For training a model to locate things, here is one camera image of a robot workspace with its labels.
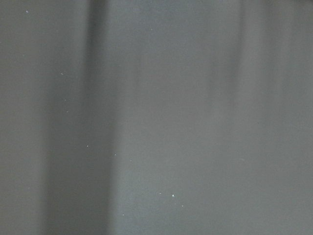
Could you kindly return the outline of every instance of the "gray surface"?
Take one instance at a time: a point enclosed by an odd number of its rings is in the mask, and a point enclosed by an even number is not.
[[[312,1],[0,17],[0,234],[313,233]]]

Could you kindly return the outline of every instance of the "glossy gray surface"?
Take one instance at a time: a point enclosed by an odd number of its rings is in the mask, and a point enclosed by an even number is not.
[[[1,234],[313,233],[312,1],[0,13]]]

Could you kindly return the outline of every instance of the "smooth gray background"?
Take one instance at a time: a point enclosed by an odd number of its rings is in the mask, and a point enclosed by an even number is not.
[[[313,233],[312,1],[2,0],[0,59],[0,234]]]

